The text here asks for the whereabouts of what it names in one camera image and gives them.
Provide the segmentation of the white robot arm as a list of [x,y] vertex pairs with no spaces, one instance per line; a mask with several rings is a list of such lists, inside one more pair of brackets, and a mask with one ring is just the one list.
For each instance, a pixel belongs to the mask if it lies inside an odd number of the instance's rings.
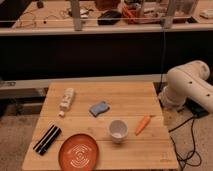
[[209,76],[209,66],[201,60],[173,67],[158,98],[168,109],[180,109],[186,99],[191,99],[213,114],[213,85],[206,82]]

